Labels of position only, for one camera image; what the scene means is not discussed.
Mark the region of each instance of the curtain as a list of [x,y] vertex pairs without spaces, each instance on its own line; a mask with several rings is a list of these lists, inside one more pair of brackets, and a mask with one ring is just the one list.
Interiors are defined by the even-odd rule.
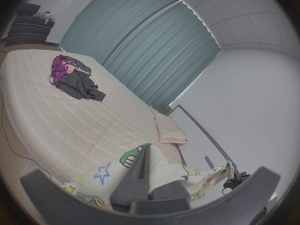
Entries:
[[220,52],[181,0],[93,0],[60,46],[93,57],[146,104],[162,107]]

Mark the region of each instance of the power cord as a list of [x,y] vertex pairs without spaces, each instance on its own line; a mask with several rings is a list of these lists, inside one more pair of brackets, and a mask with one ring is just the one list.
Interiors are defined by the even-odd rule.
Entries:
[[[8,145],[9,145],[9,142],[8,142],[8,139],[7,139],[7,136],[6,136],[6,132],[5,132],[5,129],[4,129],[4,126],[3,126],[3,119],[2,119],[2,116],[3,116],[3,105],[4,105],[4,101],[3,101],[3,103],[2,103],[1,123],[2,123],[2,128],[3,128],[4,134],[5,134],[7,143],[8,143]],[[25,158],[25,159],[31,160],[31,161],[35,162],[36,165],[38,165],[38,164],[36,163],[36,161],[34,161],[33,159],[24,157],[24,156],[22,156],[22,155],[19,155],[19,154],[17,154],[17,153],[11,148],[10,145],[9,145],[9,147],[10,147],[10,149],[13,151],[13,153],[14,153],[15,155],[17,155],[17,156],[19,156],[19,157],[21,157],[21,158]],[[43,169],[43,170],[44,170],[47,174],[49,174],[50,178],[52,179],[50,173],[47,172],[45,169]]]

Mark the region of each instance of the floor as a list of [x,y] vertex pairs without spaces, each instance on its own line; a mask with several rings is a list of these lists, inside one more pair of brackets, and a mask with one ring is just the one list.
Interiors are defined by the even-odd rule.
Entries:
[[[53,46],[45,46],[43,44],[18,44],[5,47],[4,43],[0,43],[0,68],[8,52],[19,49],[43,49],[62,51],[61,48]],[[33,225],[32,221],[25,215],[21,208],[14,201],[10,192],[6,189],[4,182],[0,179],[0,225]]]

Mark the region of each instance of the baseboard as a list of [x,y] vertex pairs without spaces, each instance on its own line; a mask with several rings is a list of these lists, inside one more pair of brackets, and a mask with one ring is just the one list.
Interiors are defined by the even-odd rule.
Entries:
[[0,43],[5,43],[6,42],[7,37],[4,37],[1,39]]
[[47,45],[47,46],[54,46],[54,47],[58,47],[59,43],[45,42],[45,45]]

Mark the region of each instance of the bed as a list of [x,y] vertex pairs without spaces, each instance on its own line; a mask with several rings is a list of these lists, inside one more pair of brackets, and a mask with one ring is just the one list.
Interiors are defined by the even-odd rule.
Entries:
[[[50,84],[51,61],[59,54],[92,69],[90,78],[106,94],[102,102],[77,100]],[[170,162],[181,163],[174,144],[160,143],[151,108],[91,57],[11,51],[1,68],[1,89],[17,137],[56,178],[77,176],[144,143],[156,144]]]

